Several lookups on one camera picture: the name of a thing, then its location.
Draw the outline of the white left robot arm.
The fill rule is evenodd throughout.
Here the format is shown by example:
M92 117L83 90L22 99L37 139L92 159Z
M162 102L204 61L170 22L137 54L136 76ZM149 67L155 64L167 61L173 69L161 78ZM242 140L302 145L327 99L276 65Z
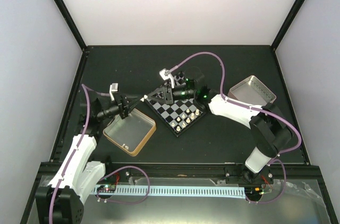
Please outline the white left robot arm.
M39 223L80 223L84 205L98 181L114 175L113 166L103 161L89 161L96 148L103 121L115 116L127 118L142 97L128 98L114 94L111 105L104 109L99 99L90 101L79 117L70 149L56 175L48 185L37 189L35 200Z

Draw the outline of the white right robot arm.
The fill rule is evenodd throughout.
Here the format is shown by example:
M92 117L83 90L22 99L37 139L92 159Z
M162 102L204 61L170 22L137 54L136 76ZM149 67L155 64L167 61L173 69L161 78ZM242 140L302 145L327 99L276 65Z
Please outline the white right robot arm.
M144 98L166 105L193 99L200 111L228 118L250 129L256 146L241 170L242 178L247 183L258 180L262 169L280 154L293 137L293 129L279 116L279 109L273 104L264 107L252 105L223 97L207 87L191 89L183 85L174 88L163 86L145 95Z

